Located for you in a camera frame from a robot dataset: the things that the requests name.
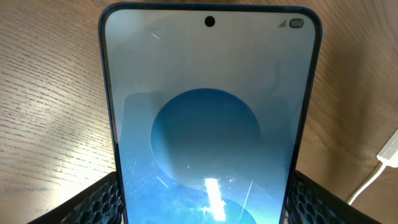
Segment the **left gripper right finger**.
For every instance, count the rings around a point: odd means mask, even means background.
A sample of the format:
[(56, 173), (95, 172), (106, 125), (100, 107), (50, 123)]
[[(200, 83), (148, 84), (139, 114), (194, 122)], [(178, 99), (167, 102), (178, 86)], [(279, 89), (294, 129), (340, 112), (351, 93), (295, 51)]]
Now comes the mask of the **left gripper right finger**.
[(288, 224), (380, 224), (297, 170), (286, 209)]

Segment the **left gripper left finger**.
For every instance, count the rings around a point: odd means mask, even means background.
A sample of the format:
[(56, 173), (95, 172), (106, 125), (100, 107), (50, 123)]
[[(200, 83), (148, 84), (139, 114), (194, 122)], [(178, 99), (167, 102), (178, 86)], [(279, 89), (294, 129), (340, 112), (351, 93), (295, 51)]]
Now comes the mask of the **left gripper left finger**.
[(123, 211), (114, 171), (29, 224), (121, 224)]

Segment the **blue Galaxy smartphone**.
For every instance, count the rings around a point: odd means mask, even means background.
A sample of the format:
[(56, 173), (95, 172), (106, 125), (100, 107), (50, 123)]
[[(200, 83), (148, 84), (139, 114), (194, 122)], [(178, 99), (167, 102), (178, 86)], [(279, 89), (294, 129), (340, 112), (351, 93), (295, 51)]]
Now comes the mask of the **blue Galaxy smartphone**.
[(322, 40), (317, 14), (119, 2), (98, 29), (126, 223), (282, 223)]

